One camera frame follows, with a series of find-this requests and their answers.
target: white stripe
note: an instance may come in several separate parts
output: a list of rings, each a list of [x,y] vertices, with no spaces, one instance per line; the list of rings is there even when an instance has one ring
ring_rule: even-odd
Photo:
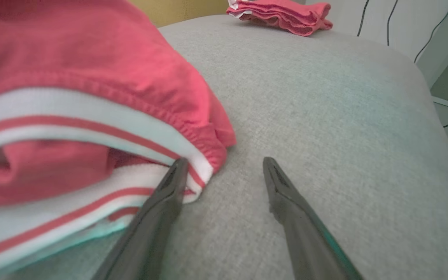
[[[0,121],[35,115],[73,117],[113,126],[151,140],[180,156],[208,182],[213,167],[177,129],[160,119],[106,99],[56,87],[29,87],[0,94]]]
[[[120,149],[132,154],[141,154],[160,163],[171,165],[174,159],[151,150],[145,146],[135,144],[128,140],[118,138],[106,133],[90,131],[88,129],[73,128],[69,126],[37,125],[18,126],[12,129],[0,131],[0,147],[22,140],[76,140]]]
[[[0,242],[89,205],[115,191],[135,186],[156,187],[167,170],[168,167],[158,164],[121,167],[114,170],[109,179],[73,193],[33,203],[0,207]],[[191,202],[195,198],[196,195],[186,195],[183,202]],[[87,215],[6,250],[0,253],[0,269],[85,229],[118,209],[142,206],[146,199],[147,196],[141,195],[120,197]],[[118,225],[112,223],[111,227],[105,227],[101,232],[94,231],[92,232],[94,234],[88,234],[81,240],[85,241],[119,230]]]
[[[232,9],[238,9],[238,1],[227,0],[227,3],[229,4],[229,7],[231,7]]]
[[[232,16],[233,18],[241,18],[244,14],[252,14],[251,10],[246,10],[246,11],[242,11],[239,13],[236,12],[230,12],[229,15]]]

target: folded clothing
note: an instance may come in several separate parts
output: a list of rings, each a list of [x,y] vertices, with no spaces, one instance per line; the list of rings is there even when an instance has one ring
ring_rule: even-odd
[[[0,0],[0,269],[122,229],[181,156],[194,201],[235,142],[128,1]]]
[[[328,3],[301,5],[291,0],[228,0],[227,14],[242,21],[276,26],[300,36],[309,36],[318,29],[333,27],[326,16]]]

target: red stripe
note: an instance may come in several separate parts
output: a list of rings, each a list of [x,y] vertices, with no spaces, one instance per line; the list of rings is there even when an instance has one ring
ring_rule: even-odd
[[[123,196],[130,196],[130,195],[146,195],[146,196],[148,196],[148,195],[151,195],[152,192],[153,192],[153,188],[131,187],[131,188],[118,190],[116,192],[105,195],[104,197],[102,197],[102,198],[100,198],[100,199],[92,202],[91,204],[88,204],[80,209],[77,209],[68,214],[65,214],[59,218],[56,218],[55,220],[51,220],[45,224],[40,225],[39,227],[35,227],[31,230],[28,230],[26,232],[18,234],[14,237],[8,238],[4,241],[1,241],[0,242],[0,253],[4,252],[5,250],[8,250],[14,246],[20,245],[21,243],[24,243],[33,238],[36,238],[39,235],[45,234],[46,232],[49,232],[57,227],[65,225],[77,218],[80,218],[81,216],[85,216],[85,215],[91,213],[92,211],[99,209],[101,206],[105,205],[106,203],[111,202],[114,199],[117,199],[117,198],[123,197]]]
[[[0,121],[0,131],[17,128],[19,126],[31,126],[31,125],[57,125],[57,126],[70,126],[73,128],[86,129],[91,131],[98,131],[101,133],[106,133],[108,135],[113,135],[129,142],[133,142],[138,145],[142,145],[151,150],[157,151],[160,154],[164,154],[172,159],[178,159],[180,156],[173,151],[158,145],[157,143],[142,138],[140,136],[134,135],[132,133],[123,131],[121,129],[115,128],[113,126],[108,126],[106,124],[100,124],[98,122],[87,121],[85,119],[75,119],[71,117],[60,117],[56,115],[31,115],[28,117],[15,117],[13,119],[5,119]],[[193,177],[194,181],[201,186],[205,187],[204,181],[200,178],[197,172],[194,170],[192,165],[189,167],[189,174]]]
[[[126,208],[122,208],[119,211],[110,214],[110,216],[108,216],[108,220],[111,222],[117,221],[119,220],[119,218],[122,218],[123,216],[126,215],[135,215],[137,213],[137,211],[139,211],[139,207],[126,207]]]

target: red fabric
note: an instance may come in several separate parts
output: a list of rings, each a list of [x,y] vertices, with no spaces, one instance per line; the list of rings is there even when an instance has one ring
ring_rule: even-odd
[[[205,80],[127,0],[0,0],[0,94],[61,87],[140,110],[177,129],[216,172],[236,143]],[[0,205],[67,193],[143,158],[85,142],[0,148]]]
[[[309,36],[318,29],[330,30],[333,27],[326,16],[331,9],[328,3],[301,5],[291,0],[238,0],[238,9],[227,8],[228,14],[243,14],[242,21],[252,21],[260,25],[276,26],[293,34]]]

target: gray fabric surface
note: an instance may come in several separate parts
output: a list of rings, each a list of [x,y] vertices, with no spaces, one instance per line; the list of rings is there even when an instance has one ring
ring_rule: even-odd
[[[160,29],[206,78],[238,137],[171,234],[161,278],[293,279],[268,211],[273,156],[366,279],[448,279],[448,140],[423,76],[386,46],[210,16]],[[18,271],[87,280],[119,234]]]

